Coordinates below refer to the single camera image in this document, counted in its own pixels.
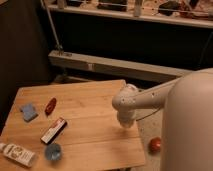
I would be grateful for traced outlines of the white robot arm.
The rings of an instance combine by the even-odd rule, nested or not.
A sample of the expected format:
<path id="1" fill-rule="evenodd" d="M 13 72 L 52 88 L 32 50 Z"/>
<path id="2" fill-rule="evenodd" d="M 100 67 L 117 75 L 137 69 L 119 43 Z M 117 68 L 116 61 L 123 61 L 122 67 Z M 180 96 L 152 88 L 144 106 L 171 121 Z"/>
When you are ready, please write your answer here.
<path id="1" fill-rule="evenodd" d="M 123 128 L 130 128 L 137 118 L 137 109 L 161 108 L 169 91 L 178 79 L 140 91 L 133 84 L 126 84 L 113 97 L 112 106 L 117 111 L 117 120 Z"/>

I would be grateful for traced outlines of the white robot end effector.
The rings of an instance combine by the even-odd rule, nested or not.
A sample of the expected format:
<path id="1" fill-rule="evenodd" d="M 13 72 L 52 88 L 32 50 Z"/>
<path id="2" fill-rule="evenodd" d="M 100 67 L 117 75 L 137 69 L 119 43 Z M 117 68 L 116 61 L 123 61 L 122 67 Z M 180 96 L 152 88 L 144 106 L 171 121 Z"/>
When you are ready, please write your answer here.
<path id="1" fill-rule="evenodd" d="M 117 120 L 123 128 L 130 128 L 133 126 L 136 120 L 136 114 L 134 110 L 118 111 Z"/>

